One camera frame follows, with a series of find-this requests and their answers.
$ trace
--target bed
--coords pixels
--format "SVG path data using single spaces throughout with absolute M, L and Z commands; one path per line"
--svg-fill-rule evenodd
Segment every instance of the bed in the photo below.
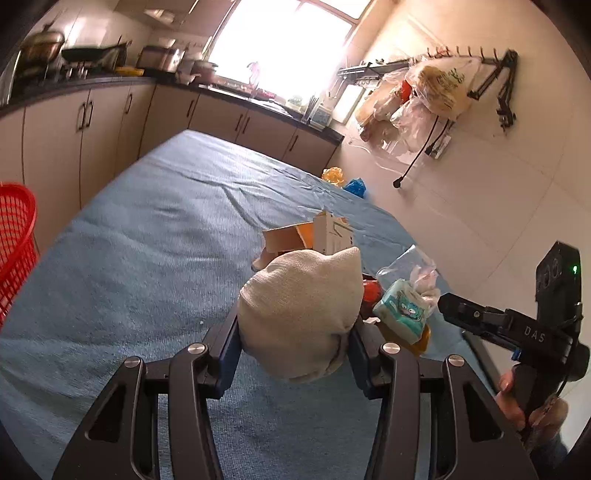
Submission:
M 413 244 L 388 213 L 280 161 L 185 131 L 103 190 L 43 256 L 0 333 L 0 421 L 51 478 L 79 421 L 121 361 L 166 358 L 221 322 L 253 275 L 262 230 L 326 209 L 355 229 L 375 274 Z M 449 288 L 439 280 L 443 291 Z M 458 328 L 436 314 L 427 356 L 459 353 L 484 380 Z M 165 398 L 160 402 L 165 413 Z M 379 402 L 345 363 L 304 385 L 270 378 L 243 353 L 232 387 L 209 403 L 228 479 L 360 479 Z M 165 422 L 161 475 L 170 478 Z

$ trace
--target yellow plastic bag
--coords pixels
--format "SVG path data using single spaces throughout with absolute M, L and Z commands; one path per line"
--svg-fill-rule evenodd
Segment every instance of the yellow plastic bag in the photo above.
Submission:
M 342 187 L 345 183 L 343 170 L 339 167 L 327 168 L 322 173 L 322 180 L 325 180 L 336 187 Z

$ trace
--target power cord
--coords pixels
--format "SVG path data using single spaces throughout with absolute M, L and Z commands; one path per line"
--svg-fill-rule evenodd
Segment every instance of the power cord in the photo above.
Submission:
M 439 135 L 437 136 L 437 138 L 435 140 L 433 140 L 433 142 L 431 143 L 431 145 L 429 145 L 426 148 L 425 155 L 431 155 L 431 152 L 433 151 L 433 148 L 435 147 L 435 145 L 437 144 L 437 142 L 439 142 L 439 139 L 443 136 L 443 134 L 447 130 L 447 127 L 450 125 L 450 123 L 451 123 L 451 121 L 449 119 L 445 122 L 445 125 L 443 125 L 443 130 L 441 131 L 441 133 L 439 133 Z
M 431 127 L 431 131 L 429 132 L 429 136 L 427 137 L 427 139 L 425 140 L 424 145 L 421 147 L 421 150 L 418 151 L 417 156 L 414 157 L 413 162 L 408 166 L 407 171 L 404 172 L 404 175 L 402 175 L 402 177 L 397 178 L 396 180 L 394 180 L 392 182 L 392 185 L 394 186 L 395 189 L 399 189 L 400 185 L 402 185 L 402 181 L 404 180 L 404 178 L 406 177 L 406 175 L 408 174 L 408 172 L 410 171 L 410 169 L 413 167 L 414 163 L 418 160 L 418 158 L 421 156 L 421 153 L 423 153 L 423 150 L 425 150 L 425 147 L 427 146 L 427 144 L 429 143 L 429 140 L 431 140 L 431 135 L 433 135 L 433 131 L 435 130 L 435 126 L 437 125 L 437 121 L 439 120 L 439 115 L 437 115 L 437 117 L 435 118 L 435 121 L 433 122 L 433 126 Z

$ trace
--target plastic bag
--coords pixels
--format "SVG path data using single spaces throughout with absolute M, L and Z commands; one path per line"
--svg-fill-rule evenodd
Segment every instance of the plastic bag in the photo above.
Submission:
M 347 192 L 357 195 L 357 197 L 363 198 L 366 188 L 362 179 L 353 179 L 343 187 L 343 190 L 347 190 Z
M 396 70 L 395 72 L 390 72 L 384 75 L 378 88 L 365 99 L 363 104 L 361 104 L 355 112 L 355 120 L 360 128 L 366 127 L 371 119 L 376 119 L 374 113 L 377 109 L 380 110 L 380 113 L 378 114 L 380 118 L 377 119 L 378 121 L 380 119 L 388 119 L 388 117 L 385 116 L 388 109 L 392 109 L 392 113 L 398 109 L 400 106 L 400 96 L 397 96 L 397 93 L 402 95 L 402 83 L 404 82 L 404 77 L 407 71 L 407 69 Z
M 480 65 L 478 57 L 424 60 L 408 69 L 406 80 L 432 113 L 455 121 L 470 106 L 467 93 Z
M 388 290 L 397 280 L 408 280 L 409 285 L 428 304 L 429 317 L 441 296 L 435 283 L 439 273 L 437 265 L 419 247 L 413 245 L 389 266 L 382 268 L 375 276 L 384 290 Z
M 325 180 L 335 187 L 342 187 L 345 180 L 343 179 L 343 170 L 339 167 L 325 168 L 322 172 L 322 180 Z
M 418 97 L 411 98 L 393 114 L 390 122 L 411 152 L 418 152 L 427 141 L 436 116 Z

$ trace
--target white cabinet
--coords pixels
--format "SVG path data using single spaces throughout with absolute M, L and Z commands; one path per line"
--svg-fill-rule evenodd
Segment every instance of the white cabinet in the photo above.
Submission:
M 128 86 L 90 91 L 80 150 L 81 206 L 115 177 L 117 142 L 128 93 Z
M 199 94 L 172 86 L 158 85 L 146 120 L 140 157 L 189 128 Z
M 173 12 L 189 13 L 196 4 L 197 0 L 147 0 L 145 8 L 149 10 L 172 10 Z
M 234 2 L 235 0 L 199 0 L 193 12 L 178 26 L 178 31 L 205 39 L 213 36 Z
M 271 115 L 249 110 L 236 143 L 280 160 L 296 128 Z
M 331 142 L 317 137 L 311 132 L 298 129 L 282 160 L 320 177 L 335 149 L 336 146 Z
M 37 199 L 35 238 L 42 253 L 80 210 L 80 126 L 88 95 L 84 90 L 25 109 L 24 180 Z
M 244 106 L 201 94 L 189 128 L 235 142 L 247 112 Z
M 25 110 L 0 119 L 0 181 L 22 183 L 22 120 Z
M 129 87 L 121 121 L 119 142 L 117 143 L 115 176 L 138 159 L 139 146 L 153 94 L 154 85 L 132 85 Z

